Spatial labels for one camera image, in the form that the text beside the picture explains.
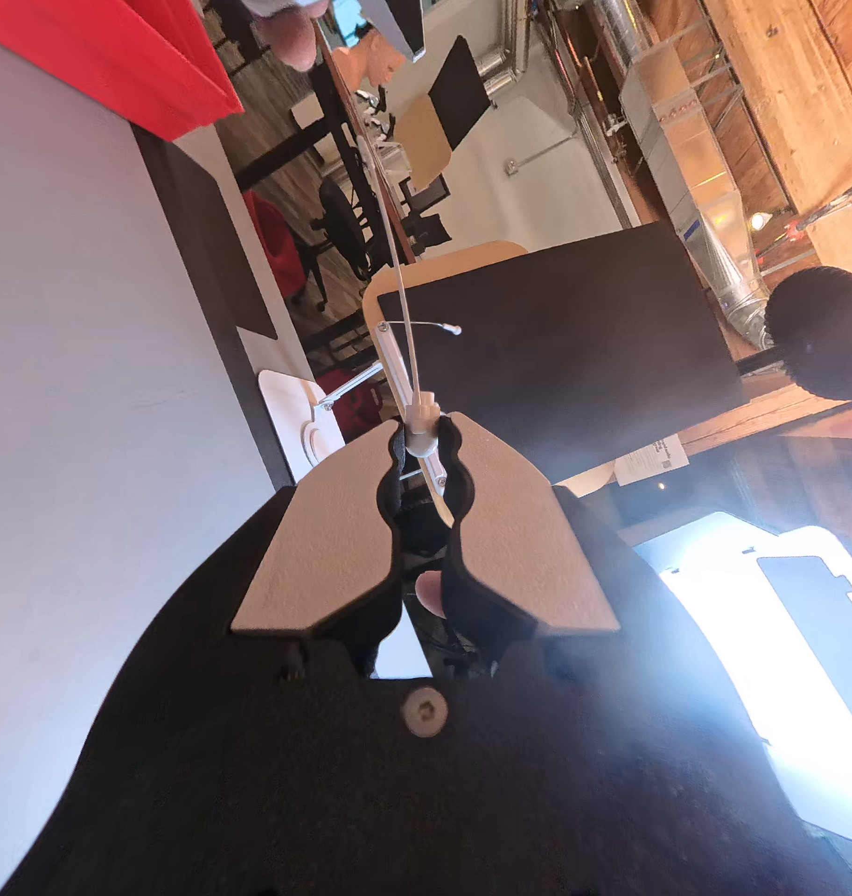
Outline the long wooden desk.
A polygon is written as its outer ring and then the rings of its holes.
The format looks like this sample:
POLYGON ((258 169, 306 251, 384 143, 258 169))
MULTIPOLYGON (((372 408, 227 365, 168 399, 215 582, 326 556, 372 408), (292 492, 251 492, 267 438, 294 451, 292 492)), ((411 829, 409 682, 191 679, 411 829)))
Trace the long wooden desk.
POLYGON ((338 73, 328 42, 318 25, 315 26, 315 38, 320 61, 309 72, 309 78, 320 103, 321 118, 235 172, 236 184, 241 193, 250 191, 312 149, 318 140, 331 135, 371 232, 391 244, 404 263, 415 263, 417 259, 399 215, 394 193, 377 166, 376 151, 371 152, 372 162, 365 163, 353 142, 353 138, 364 140, 365 128, 357 102, 338 73))

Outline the red chair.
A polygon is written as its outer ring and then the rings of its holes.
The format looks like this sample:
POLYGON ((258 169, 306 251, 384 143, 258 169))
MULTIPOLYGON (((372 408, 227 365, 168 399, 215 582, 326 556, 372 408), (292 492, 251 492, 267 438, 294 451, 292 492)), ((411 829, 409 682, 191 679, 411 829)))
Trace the red chair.
MULTIPOLYGON (((316 383, 324 393, 331 393, 352 378, 351 371, 335 368, 317 377, 316 383)), ((380 386, 381 381, 371 377, 335 402, 332 412, 345 442, 352 442, 383 422, 384 398, 380 386)))
POLYGON ((297 305, 306 294, 312 278, 320 292, 317 310, 323 313, 328 304, 320 272, 320 245, 307 244, 287 223, 273 203, 252 190, 242 194, 265 258, 284 299, 297 305))

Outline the black tan acoustic panel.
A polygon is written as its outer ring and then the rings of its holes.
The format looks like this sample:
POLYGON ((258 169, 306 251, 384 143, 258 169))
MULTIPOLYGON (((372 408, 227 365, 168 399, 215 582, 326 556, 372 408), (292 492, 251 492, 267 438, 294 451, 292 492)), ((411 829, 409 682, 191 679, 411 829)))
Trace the black tan acoustic panel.
POLYGON ((490 105, 468 41, 459 35, 429 91, 418 96, 396 123, 395 141, 405 154, 416 192, 443 174, 454 150, 490 105))

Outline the metal wall conduit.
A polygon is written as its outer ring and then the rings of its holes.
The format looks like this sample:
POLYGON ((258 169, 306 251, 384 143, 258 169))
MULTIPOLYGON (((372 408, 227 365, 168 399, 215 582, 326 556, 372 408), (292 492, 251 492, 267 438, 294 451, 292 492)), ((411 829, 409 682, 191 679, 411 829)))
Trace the metal wall conduit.
POLYGON ((574 123, 570 133, 568 133, 565 137, 549 143, 541 147, 540 149, 524 155, 520 158, 511 157, 506 159, 502 166, 503 174, 508 178, 512 178, 527 166, 543 159, 546 156, 551 155, 554 151, 562 149, 570 143, 578 141, 583 143, 584 145, 587 145, 587 138, 585 137, 584 129, 584 109, 580 106, 573 106, 569 111, 571 113, 570 117, 572 118, 574 123))

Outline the white paper note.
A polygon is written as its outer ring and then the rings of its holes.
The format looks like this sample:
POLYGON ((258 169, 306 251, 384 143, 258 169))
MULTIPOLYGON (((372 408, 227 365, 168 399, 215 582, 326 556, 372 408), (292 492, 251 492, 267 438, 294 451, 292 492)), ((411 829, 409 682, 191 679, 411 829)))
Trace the white paper note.
POLYGON ((678 435, 673 434, 620 456, 613 463, 613 474, 616 482, 625 487, 688 465, 689 456, 678 435))

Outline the lit white light box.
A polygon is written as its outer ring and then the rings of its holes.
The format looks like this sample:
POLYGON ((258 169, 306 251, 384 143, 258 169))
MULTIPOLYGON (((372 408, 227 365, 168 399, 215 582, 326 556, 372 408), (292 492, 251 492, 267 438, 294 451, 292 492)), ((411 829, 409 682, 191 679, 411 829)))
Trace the lit white light box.
POLYGON ((852 714, 757 564, 818 556, 852 585, 844 544, 819 526, 774 534, 719 511, 637 553, 712 644, 796 812, 852 841, 852 714))

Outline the red plastic bin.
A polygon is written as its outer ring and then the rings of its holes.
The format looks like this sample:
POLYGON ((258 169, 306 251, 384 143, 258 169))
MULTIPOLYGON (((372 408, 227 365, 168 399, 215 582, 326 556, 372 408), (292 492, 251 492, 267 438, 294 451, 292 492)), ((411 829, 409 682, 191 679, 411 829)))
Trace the red plastic bin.
POLYGON ((0 45, 163 140, 243 112, 190 1, 0 1, 0 45))

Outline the metal air duct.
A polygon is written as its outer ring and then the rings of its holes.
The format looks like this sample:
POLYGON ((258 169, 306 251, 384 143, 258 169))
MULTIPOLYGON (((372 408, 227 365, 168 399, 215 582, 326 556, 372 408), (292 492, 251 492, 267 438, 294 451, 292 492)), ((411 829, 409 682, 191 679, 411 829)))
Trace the metal air duct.
POLYGON ((594 2, 624 67, 620 100, 670 222, 725 321, 757 350, 773 341, 770 290, 756 262, 740 191, 676 49, 654 41, 637 2, 594 2))

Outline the black cutout sheet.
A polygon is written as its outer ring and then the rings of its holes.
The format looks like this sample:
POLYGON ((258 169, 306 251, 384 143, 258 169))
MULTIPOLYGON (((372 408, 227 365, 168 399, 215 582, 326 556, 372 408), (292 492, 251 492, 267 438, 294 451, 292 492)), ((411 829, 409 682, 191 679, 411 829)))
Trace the black cutout sheet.
POLYGON ((757 564, 852 714, 852 585, 813 555, 757 564))

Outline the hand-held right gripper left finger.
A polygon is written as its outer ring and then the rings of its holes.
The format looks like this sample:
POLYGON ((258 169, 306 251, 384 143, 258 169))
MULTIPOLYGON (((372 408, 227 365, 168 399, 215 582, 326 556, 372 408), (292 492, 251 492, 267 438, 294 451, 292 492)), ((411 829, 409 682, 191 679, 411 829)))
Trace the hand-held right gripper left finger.
POLYGON ((371 672, 402 611, 396 518, 404 454, 404 427, 389 420, 300 481, 232 633, 336 641, 359 672, 371 672))

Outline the black round foam ball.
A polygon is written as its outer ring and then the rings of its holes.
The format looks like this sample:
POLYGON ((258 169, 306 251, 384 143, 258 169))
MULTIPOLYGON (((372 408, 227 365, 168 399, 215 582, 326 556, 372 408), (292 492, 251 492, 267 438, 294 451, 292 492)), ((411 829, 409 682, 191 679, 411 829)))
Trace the black round foam ball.
POLYGON ((768 299, 766 326, 795 384, 852 400, 852 273, 817 266, 790 275, 768 299))

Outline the white articulated desk lamp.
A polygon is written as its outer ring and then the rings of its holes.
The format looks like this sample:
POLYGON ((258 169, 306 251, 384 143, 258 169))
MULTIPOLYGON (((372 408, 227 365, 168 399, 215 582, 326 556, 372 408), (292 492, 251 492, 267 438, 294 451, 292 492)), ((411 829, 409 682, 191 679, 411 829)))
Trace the white articulated desk lamp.
POLYGON ((433 393, 414 388, 416 374, 412 379, 408 377, 395 339, 395 327, 404 325, 403 321, 381 321, 376 330, 376 347, 383 354, 331 393, 324 393, 315 383, 273 371, 260 372, 258 386, 275 432, 286 449, 293 480, 298 481, 345 444, 332 412, 335 402, 354 386, 387 373, 388 380, 400 387, 405 448, 418 460, 440 518, 450 527, 453 516, 443 499, 446 474, 438 450, 440 406, 433 393))

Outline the black office chair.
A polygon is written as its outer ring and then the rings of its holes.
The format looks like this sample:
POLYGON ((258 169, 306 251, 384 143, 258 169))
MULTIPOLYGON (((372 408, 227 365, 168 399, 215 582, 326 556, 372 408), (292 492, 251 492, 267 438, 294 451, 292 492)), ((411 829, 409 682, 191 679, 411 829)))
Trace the black office chair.
POLYGON ((322 213, 310 220, 309 227, 326 235, 327 243, 342 255, 359 281, 370 281, 370 257, 363 228, 344 191, 327 177, 320 184, 319 200, 322 213))
POLYGON ((414 256, 419 258, 427 249, 451 242, 452 237, 440 215, 430 213, 430 209, 450 196, 444 175, 438 175, 422 190, 414 190, 412 178, 408 176, 399 183, 399 188, 403 196, 402 205, 407 208, 402 224, 414 256))

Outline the person's left hand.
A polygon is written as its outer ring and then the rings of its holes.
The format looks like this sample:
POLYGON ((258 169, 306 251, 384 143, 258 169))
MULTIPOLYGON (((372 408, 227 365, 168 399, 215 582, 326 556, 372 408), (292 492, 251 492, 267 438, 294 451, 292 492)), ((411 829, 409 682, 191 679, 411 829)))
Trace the person's left hand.
POLYGON ((317 60, 313 22, 329 9, 329 1, 245 1, 274 56, 305 73, 317 60))

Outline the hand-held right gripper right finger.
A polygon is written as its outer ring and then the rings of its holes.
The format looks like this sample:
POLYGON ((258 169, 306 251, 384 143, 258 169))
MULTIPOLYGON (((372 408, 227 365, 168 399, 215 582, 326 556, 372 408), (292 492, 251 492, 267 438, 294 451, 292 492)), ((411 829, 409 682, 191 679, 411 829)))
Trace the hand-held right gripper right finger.
POLYGON ((460 412, 439 420, 453 523, 441 605, 488 662, 516 643, 621 631, 554 487, 530 461, 460 412))

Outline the person's right hand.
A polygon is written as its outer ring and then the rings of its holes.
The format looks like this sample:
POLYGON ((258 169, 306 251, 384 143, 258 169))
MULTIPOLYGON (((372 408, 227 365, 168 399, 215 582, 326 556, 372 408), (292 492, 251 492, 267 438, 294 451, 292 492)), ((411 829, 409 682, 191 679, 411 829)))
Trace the person's right hand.
POLYGON ((433 616, 446 619, 442 601, 442 573, 439 570, 426 571, 418 576, 414 584, 416 598, 433 616))

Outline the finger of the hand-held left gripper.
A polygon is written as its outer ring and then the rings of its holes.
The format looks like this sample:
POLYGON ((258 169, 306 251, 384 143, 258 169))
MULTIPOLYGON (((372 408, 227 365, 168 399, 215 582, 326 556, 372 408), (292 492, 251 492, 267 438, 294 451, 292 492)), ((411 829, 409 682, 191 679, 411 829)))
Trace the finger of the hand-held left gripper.
POLYGON ((359 1, 362 14, 411 63, 425 53, 420 1, 359 1))

